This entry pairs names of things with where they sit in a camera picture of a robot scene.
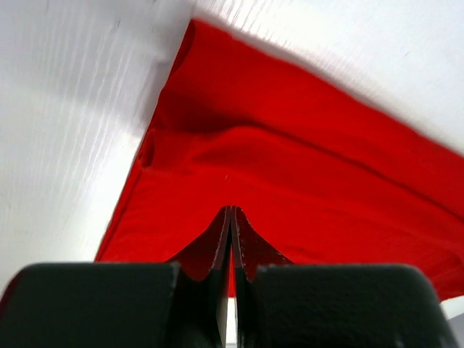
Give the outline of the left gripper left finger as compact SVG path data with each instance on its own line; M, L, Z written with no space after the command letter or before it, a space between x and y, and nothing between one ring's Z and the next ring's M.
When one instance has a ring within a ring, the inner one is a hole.
M3 347L224 347L231 208L164 263L38 263L1 298Z

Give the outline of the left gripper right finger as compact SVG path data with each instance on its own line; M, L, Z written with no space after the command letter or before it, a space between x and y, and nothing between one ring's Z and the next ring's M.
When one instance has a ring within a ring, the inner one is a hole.
M408 265L295 265L231 209L239 347L456 347Z

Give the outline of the red t shirt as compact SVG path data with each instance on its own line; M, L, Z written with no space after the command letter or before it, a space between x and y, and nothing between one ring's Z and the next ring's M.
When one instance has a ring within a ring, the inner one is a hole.
M463 294L463 158L192 20L96 258L168 260L227 205L295 263L403 263Z

